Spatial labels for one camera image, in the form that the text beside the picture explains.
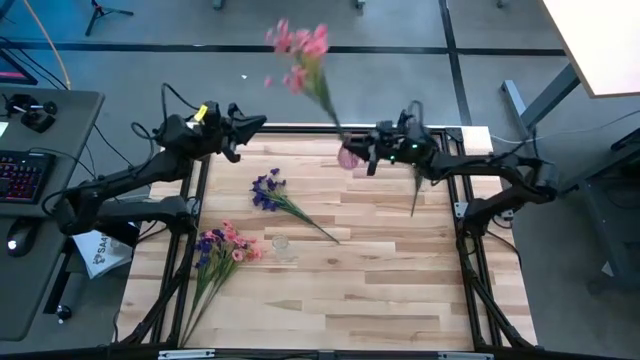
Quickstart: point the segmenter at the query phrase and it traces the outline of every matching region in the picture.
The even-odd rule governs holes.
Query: sticker
[[[193,115],[193,118],[196,119],[197,122],[202,122],[202,118],[207,113],[207,110],[209,110],[209,108],[206,105],[200,106],[200,110]]]

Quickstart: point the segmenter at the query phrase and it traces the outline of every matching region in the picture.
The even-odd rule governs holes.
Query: clear glass
[[[271,240],[271,246],[276,254],[276,259],[280,262],[291,261],[289,250],[289,238],[285,235],[276,235]]]

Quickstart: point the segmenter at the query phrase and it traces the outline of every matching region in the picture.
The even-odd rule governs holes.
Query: gray floor
[[[512,0],[498,10],[493,0],[450,0],[458,47],[560,48],[537,2]],[[101,20],[90,38],[83,35],[91,11],[88,1],[33,0],[33,5],[60,42],[261,44],[266,28],[280,16],[288,16],[296,26],[328,23],[330,41],[336,45],[445,45],[437,0],[368,0],[363,14],[352,10],[348,0],[229,0],[221,13],[210,9],[209,0],[104,0],[104,6],[128,8],[136,15]],[[0,23],[3,35],[41,38],[19,2],[9,17],[17,25]],[[50,52],[31,53],[58,73]],[[98,125],[133,162],[143,161],[148,147],[130,132],[129,123],[157,126],[159,85],[165,81],[193,102],[235,101],[245,113],[264,113],[271,122],[327,121],[306,99],[294,98],[281,87],[262,87],[265,75],[278,78],[285,70],[284,63],[270,54],[65,51],[62,56],[75,89],[106,94]],[[514,80],[525,101],[531,101],[567,59],[461,56],[460,64],[473,124],[487,125],[493,134],[516,140],[498,90],[500,83]],[[429,124],[460,124],[446,55],[332,54],[327,71],[344,122],[394,119],[410,99],[417,98],[425,102]],[[578,86],[541,123],[539,132],[595,127],[638,108],[637,97],[590,100]],[[185,111],[177,102],[170,103],[170,109]],[[541,146],[567,178],[606,156],[611,142],[639,123],[629,118],[590,133],[549,137]],[[89,145],[98,158],[99,172],[123,166],[97,134]],[[501,142],[494,145],[496,151],[511,147]],[[84,176],[78,171],[74,182]],[[592,296],[586,291],[585,282],[598,273],[603,258],[580,196],[527,206],[518,213],[514,228],[540,344],[557,351],[640,357],[639,296],[615,292]],[[0,353],[107,343],[124,284],[117,277],[88,281],[74,276],[65,294],[65,302],[75,310],[71,321],[61,326],[53,316],[38,316],[27,339],[0,343]]]

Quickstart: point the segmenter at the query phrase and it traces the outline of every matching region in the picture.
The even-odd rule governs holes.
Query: desk
[[[525,137],[580,83],[592,98],[640,94],[640,2],[540,2],[571,63],[529,106],[525,106],[512,80],[502,84]]]
[[[58,105],[56,123],[43,134],[22,125],[18,116],[9,119],[10,124],[0,138],[0,149],[23,151],[46,147],[75,157],[80,157],[104,101],[103,95],[86,91],[0,87],[0,93],[7,97],[26,93],[40,102],[53,101]],[[4,108],[1,98],[0,107]],[[74,160],[58,156],[41,199],[66,188],[74,168]],[[44,216],[39,205],[0,204],[0,238],[6,238],[18,215]],[[47,220],[26,256],[13,258],[4,249],[0,251],[0,309],[5,309],[0,311],[0,340],[17,341],[26,336],[66,240],[56,223]]]
[[[486,127],[462,129],[467,154],[491,151]],[[231,219],[240,233],[258,238],[265,257],[231,278],[187,347],[473,348],[446,182],[433,188],[425,184],[411,218],[409,169],[381,162],[375,177],[367,177],[363,165],[345,171],[336,163],[339,146],[335,135],[259,134],[238,148],[240,163],[212,158],[200,229]],[[254,208],[251,181],[272,167],[281,169],[290,197],[341,245],[291,215]],[[477,197],[501,191],[494,177],[473,177],[472,183]],[[179,183],[158,183],[151,193],[176,195],[179,188]],[[491,229],[513,241],[510,231]],[[276,260],[271,239],[277,234],[288,236],[295,260]],[[168,239],[159,235],[136,248],[118,319],[122,336],[158,296]],[[535,343],[516,255],[490,237],[484,243],[497,303]],[[194,285],[192,280],[185,314]],[[163,340],[173,308],[167,308]]]

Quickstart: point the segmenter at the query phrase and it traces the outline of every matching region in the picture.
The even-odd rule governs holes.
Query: floor
[[[327,56],[332,96],[344,123],[394,119],[416,98],[425,103],[428,124],[470,121],[489,126],[496,136],[517,140],[499,85],[512,79],[525,101],[531,101],[568,62],[564,56],[533,56],[538,54],[536,49],[561,48],[537,2],[512,0],[497,9],[494,0],[368,0],[359,13],[349,0],[229,0],[221,12],[211,9],[210,0],[104,0],[104,6],[136,14],[109,15],[96,24],[91,37],[84,36],[92,11],[88,1],[32,0],[32,5],[57,43],[66,49],[79,46],[61,55],[74,89],[106,95],[98,120],[105,136],[130,161],[142,162],[147,144],[130,132],[129,123],[139,121],[149,128],[159,124],[162,82],[172,84],[194,103],[216,100],[226,106],[236,102],[245,113],[266,114],[271,122],[327,121],[310,101],[294,98],[280,86],[262,86],[265,75],[279,77],[286,69],[285,61],[261,53],[259,46],[266,29],[280,17],[288,17],[295,27],[327,23],[333,45],[369,52],[343,49]],[[443,27],[447,9],[453,27],[449,34]],[[3,36],[14,41],[42,40],[21,2],[16,2],[8,17],[15,24],[0,22]],[[86,51],[96,50],[92,47],[96,44],[123,43],[151,46]],[[528,56],[451,52],[454,58],[450,59],[447,47],[452,50],[453,46],[531,51],[525,52]],[[29,53],[59,75],[50,51]],[[169,106],[171,112],[186,114],[178,102]],[[604,125],[638,108],[637,97],[590,100],[578,86],[540,124],[539,134]],[[629,118],[598,131],[549,137],[541,146],[566,179],[606,156],[612,142],[637,126],[637,118]],[[124,165],[97,134],[92,134],[89,146],[98,172],[109,173]],[[496,141],[494,146],[504,151],[512,145]],[[82,160],[88,161],[87,154]],[[73,182],[84,177],[78,171]],[[616,292],[592,296],[586,290],[585,282],[603,265],[589,221],[578,194],[527,206],[516,216],[515,239],[539,343],[556,351],[637,358],[640,297]],[[0,353],[107,343],[124,285],[118,276],[89,281],[74,275],[64,297],[74,317],[58,325],[54,316],[40,315],[24,341],[0,343]]]

